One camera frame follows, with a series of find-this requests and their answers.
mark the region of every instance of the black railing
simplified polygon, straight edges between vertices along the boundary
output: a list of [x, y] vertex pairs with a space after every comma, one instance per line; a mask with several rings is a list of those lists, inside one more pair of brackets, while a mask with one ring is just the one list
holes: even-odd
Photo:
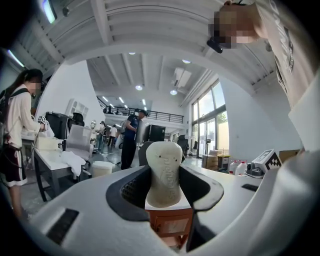
[[[111, 107], [111, 112], [109, 112], [109, 106], [106, 105], [104, 102], [102, 102], [98, 97], [97, 99], [105, 114], [130, 116], [134, 114], [135, 110], [137, 109], [137, 108], [130, 108], [130, 107], [125, 108], [122, 106], [115, 106], [115, 107]], [[184, 123], [183, 115], [156, 112], [156, 111], [150, 111], [150, 110], [147, 110], [147, 113], [148, 113], [147, 118], [149, 119], [155, 119], [159, 121], [173, 122], [173, 123], [179, 123], [179, 124]]]

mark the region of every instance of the plastic bottle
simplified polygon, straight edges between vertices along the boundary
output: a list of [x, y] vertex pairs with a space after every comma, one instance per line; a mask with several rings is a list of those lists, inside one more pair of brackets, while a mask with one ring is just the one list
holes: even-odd
[[240, 175], [240, 174], [245, 174], [247, 170], [247, 165], [245, 161], [242, 161], [239, 166], [235, 169], [235, 174], [234, 175]]
[[238, 165], [239, 165], [238, 161], [234, 160], [233, 163], [230, 164], [229, 174], [235, 175], [235, 172], [236, 172], [236, 169], [237, 169]]

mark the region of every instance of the person in white shirt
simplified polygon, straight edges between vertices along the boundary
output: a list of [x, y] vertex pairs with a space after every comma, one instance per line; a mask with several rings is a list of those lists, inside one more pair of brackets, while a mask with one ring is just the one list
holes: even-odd
[[96, 148], [98, 148], [98, 151], [102, 152], [104, 150], [104, 141], [103, 141], [103, 135], [104, 130], [106, 128], [105, 122], [101, 121], [100, 125], [97, 125], [95, 131], [97, 132], [96, 136]]
[[4, 145], [0, 153], [1, 180], [9, 188], [13, 212], [18, 218], [22, 217], [20, 186], [27, 183], [21, 154], [21, 132], [23, 127], [35, 134], [45, 130], [43, 123], [34, 122], [31, 118], [31, 95], [40, 91], [42, 78], [43, 74], [38, 69], [24, 70], [6, 89], [6, 93], [11, 96], [21, 89], [26, 89], [9, 99]]
[[115, 137], [117, 136], [117, 128], [116, 128], [116, 125], [114, 124], [113, 127], [110, 129], [110, 137], [109, 137], [109, 142], [108, 142], [108, 147], [110, 146], [111, 144], [111, 148], [112, 147], [115, 147]]

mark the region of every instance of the black backpack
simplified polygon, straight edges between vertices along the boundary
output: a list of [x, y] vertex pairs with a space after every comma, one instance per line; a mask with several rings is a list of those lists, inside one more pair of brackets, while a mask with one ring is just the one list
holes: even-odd
[[3, 90], [0, 94], [0, 150], [3, 148], [4, 140], [8, 136], [5, 134], [5, 123], [7, 120], [8, 115], [8, 106], [9, 106], [9, 99], [15, 97], [19, 94], [28, 93], [27, 88], [22, 88], [17, 90], [16, 92], [10, 94], [6, 89]]

